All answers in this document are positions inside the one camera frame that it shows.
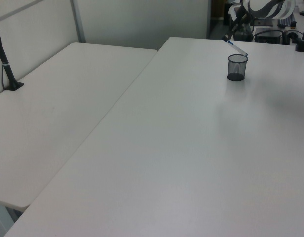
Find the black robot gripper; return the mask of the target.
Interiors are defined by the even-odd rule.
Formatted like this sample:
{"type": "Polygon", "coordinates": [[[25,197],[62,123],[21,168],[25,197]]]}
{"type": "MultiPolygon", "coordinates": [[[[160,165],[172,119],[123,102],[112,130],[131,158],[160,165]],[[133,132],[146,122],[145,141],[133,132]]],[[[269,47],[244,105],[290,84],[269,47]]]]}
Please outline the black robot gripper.
{"type": "Polygon", "coordinates": [[[228,35],[224,35],[222,37],[222,40],[224,42],[228,42],[229,37],[232,37],[236,32],[238,32],[241,29],[241,24],[249,23],[248,5],[233,4],[230,7],[228,13],[232,18],[232,24],[234,26],[230,28],[228,35]]]}

